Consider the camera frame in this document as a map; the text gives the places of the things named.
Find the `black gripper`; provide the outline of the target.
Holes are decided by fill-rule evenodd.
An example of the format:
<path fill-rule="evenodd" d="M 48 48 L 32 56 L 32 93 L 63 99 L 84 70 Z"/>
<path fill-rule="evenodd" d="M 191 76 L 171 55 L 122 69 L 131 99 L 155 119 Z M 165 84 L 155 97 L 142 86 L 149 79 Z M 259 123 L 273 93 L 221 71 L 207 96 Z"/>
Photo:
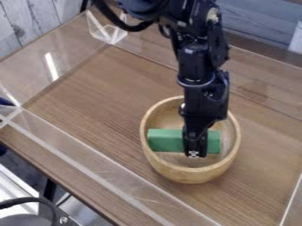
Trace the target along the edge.
<path fill-rule="evenodd" d="M 227 118 L 230 78 L 229 72 L 218 70 L 205 74 L 206 80 L 190 79 L 179 72 L 177 82 L 185 88 L 185 106 L 179 114 L 185 119 L 183 148 L 189 158 L 207 155 L 206 130 L 217 121 Z"/>

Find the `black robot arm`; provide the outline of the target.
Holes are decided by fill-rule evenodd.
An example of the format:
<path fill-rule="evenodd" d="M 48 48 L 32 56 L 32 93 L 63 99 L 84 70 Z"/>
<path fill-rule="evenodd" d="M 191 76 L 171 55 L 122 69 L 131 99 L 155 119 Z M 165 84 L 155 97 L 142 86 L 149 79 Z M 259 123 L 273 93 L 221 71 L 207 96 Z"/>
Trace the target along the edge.
<path fill-rule="evenodd" d="M 217 0 L 114 0 L 141 22 L 129 25 L 106 0 L 92 0 L 106 18 L 127 32 L 158 25 L 171 41 L 178 61 L 177 82 L 185 89 L 179 115 L 185 119 L 183 147 L 189 157 L 207 156 L 209 129 L 227 118 L 230 78 L 221 66 L 230 46 Z"/>

